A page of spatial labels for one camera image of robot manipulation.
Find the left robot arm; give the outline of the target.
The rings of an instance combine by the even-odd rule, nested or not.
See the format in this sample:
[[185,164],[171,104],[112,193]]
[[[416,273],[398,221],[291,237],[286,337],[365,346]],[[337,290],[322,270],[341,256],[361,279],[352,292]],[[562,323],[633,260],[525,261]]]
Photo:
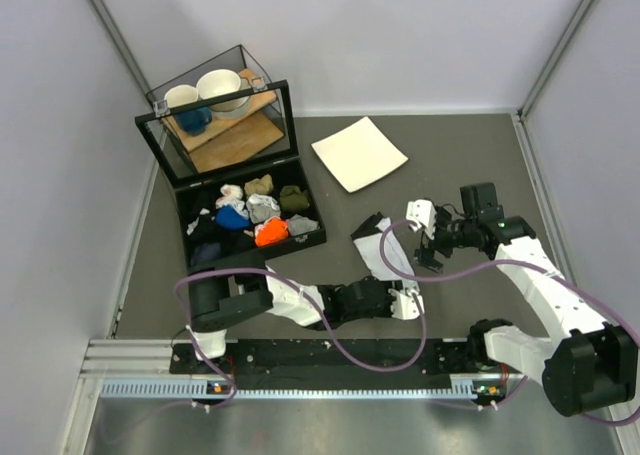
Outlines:
[[187,331],[195,343],[191,356],[203,370],[216,371],[226,362],[229,328],[264,313],[325,332],[366,318],[418,319],[426,324],[416,285],[374,276],[347,285],[302,285],[265,270],[265,275],[233,273],[237,295],[230,292],[228,275],[189,283]]

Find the white square plate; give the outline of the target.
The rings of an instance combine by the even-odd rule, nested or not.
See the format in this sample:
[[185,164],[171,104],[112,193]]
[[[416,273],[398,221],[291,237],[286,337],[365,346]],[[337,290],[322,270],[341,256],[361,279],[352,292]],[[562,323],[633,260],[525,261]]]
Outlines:
[[369,117],[362,117],[311,147],[347,193],[379,181],[408,161]]

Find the olive green rolled cloth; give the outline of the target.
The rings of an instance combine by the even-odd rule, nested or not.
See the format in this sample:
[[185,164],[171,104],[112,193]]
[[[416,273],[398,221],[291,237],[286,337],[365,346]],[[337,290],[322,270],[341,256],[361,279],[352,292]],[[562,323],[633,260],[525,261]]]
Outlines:
[[304,212],[311,207],[309,191],[297,185],[286,185],[280,191],[279,203],[283,212]]

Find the orange rolled cloth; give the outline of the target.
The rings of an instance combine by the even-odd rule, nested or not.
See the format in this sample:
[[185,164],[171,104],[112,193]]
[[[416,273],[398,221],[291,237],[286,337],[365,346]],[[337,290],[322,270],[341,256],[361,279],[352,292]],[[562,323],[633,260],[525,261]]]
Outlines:
[[254,228],[254,241],[258,247],[272,245],[289,237],[288,223],[274,216]]

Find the grey white rolled cloth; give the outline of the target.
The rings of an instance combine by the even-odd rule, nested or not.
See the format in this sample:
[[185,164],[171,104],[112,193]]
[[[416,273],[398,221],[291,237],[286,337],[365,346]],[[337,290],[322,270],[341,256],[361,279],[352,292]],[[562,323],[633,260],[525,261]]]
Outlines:
[[251,195],[246,201],[249,218],[253,224],[261,224],[273,217],[279,217],[281,209],[278,202],[269,195]]

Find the tan rolled cloth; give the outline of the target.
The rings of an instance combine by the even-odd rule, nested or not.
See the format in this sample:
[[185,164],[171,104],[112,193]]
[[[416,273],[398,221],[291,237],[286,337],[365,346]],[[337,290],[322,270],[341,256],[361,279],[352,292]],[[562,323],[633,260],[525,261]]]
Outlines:
[[247,197],[257,195],[270,195],[274,190],[273,179],[270,174],[254,178],[244,184],[244,193]]

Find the blue rolled cloth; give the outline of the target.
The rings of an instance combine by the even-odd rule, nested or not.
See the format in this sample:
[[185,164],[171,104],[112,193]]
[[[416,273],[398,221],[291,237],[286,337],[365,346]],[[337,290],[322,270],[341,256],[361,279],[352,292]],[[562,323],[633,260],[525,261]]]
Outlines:
[[250,226],[249,218],[230,205],[225,205],[217,211],[215,222],[227,230],[244,230]]

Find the white red rolled cloth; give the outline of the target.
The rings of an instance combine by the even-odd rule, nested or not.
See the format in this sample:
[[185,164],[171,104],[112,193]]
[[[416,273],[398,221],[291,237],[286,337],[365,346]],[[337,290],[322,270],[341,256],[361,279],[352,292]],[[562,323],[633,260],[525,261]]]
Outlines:
[[220,188],[220,194],[221,196],[215,201],[217,208],[242,201],[244,197],[243,188],[233,184],[224,184]]

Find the dark navy rolled cloth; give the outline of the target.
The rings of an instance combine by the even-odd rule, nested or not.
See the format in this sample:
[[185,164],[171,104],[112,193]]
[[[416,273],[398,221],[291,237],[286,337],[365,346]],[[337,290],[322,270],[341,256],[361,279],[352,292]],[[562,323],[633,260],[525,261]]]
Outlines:
[[221,245],[218,242],[201,244],[194,249],[190,259],[190,265],[197,266],[215,261],[221,256],[221,253]]

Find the black white rolled cloth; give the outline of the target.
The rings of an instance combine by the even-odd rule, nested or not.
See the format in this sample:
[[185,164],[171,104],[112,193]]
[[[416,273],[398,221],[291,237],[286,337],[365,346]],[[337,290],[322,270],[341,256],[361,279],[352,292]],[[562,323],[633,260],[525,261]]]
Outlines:
[[204,227],[208,222],[214,219],[212,213],[207,208],[202,208],[197,217],[187,224],[186,235],[191,236],[199,227]]

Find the glass display case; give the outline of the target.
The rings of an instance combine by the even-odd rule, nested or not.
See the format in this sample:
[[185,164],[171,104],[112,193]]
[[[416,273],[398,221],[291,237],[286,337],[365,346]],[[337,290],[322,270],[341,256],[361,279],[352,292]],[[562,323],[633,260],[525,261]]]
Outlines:
[[[174,86],[181,84],[188,84],[196,87],[196,83],[201,76],[206,74],[209,71],[217,70],[217,69],[228,69],[238,73],[241,77],[244,77],[248,80],[249,88],[246,90],[242,90],[239,92],[231,93],[228,95],[223,95],[216,98],[210,98],[206,100],[200,100],[196,103],[191,103],[187,105],[183,105],[178,108],[169,109],[167,107],[167,103],[164,100],[165,93]],[[290,137],[290,129],[288,127],[288,120],[286,115],[286,107],[285,107],[285,97],[281,89],[276,88],[270,90],[268,86],[272,83],[271,77],[267,73],[267,71],[263,68],[260,62],[242,45],[236,45],[213,58],[197,65],[196,67],[170,79],[167,82],[164,82],[146,93],[147,101],[152,105],[152,110],[155,112],[154,120],[147,124],[148,129],[154,133],[154,135],[159,136],[163,139],[163,143],[161,145],[163,156],[166,159],[166,163],[169,166],[169,170],[171,173],[175,175],[178,179],[188,178],[197,176],[203,173],[191,173],[186,174],[183,170],[179,168],[179,164],[177,163],[176,151],[171,145],[171,142],[167,138],[168,131],[164,127],[162,123],[162,119],[171,115],[175,115],[181,112],[186,112],[202,107],[208,107],[210,109],[211,105],[218,104],[221,102],[226,102],[232,100],[234,98],[240,98],[257,93],[264,93],[269,91],[275,91],[279,95],[280,100],[280,113],[284,120],[284,128],[285,128],[285,136],[269,146],[263,152],[259,153],[258,156],[245,160],[243,162],[237,163],[241,164],[248,161],[255,161],[257,159],[261,159],[267,156],[275,155],[280,152],[288,152],[291,149],[291,137]],[[216,170],[224,170],[229,167],[235,166],[237,164],[223,167]]]

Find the blue mug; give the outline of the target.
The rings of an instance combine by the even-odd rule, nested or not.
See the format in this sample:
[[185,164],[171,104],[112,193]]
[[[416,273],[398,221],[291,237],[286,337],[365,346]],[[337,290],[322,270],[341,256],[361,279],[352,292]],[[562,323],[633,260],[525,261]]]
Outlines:
[[202,107],[175,114],[174,119],[184,132],[197,136],[213,121],[213,115],[208,107]]

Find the large white bowl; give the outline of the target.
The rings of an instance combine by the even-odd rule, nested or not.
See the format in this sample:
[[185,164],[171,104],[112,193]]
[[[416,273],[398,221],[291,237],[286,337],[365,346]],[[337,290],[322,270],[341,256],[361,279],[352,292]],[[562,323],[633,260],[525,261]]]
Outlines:
[[[223,95],[239,92],[249,88],[248,80],[238,73],[228,69],[212,70],[199,78],[196,89],[202,100],[216,98]],[[248,96],[234,98],[210,106],[215,115],[227,114],[239,109],[247,103]]]

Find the small white bowl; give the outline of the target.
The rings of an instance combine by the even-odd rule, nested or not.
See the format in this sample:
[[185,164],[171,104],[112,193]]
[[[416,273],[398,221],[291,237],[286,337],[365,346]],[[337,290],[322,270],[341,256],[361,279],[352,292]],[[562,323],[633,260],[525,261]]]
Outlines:
[[200,96],[196,87],[181,84],[169,89],[164,95],[164,100],[169,109],[174,109],[183,105],[196,103],[200,100]]

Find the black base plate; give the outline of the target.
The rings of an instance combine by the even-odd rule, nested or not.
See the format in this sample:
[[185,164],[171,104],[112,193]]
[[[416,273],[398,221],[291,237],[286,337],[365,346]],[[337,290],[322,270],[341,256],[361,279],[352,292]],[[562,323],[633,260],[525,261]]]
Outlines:
[[[365,364],[381,368],[401,365],[416,353],[418,339],[342,340],[347,351]],[[213,361],[233,375],[241,390],[391,390],[450,388],[454,375],[482,380],[481,385],[505,385],[498,365],[480,369],[467,358],[466,340],[427,339],[417,358],[399,372],[378,373],[349,361],[329,340],[241,339],[229,342]],[[199,361],[190,343],[172,347],[169,373],[204,375],[215,372]]]

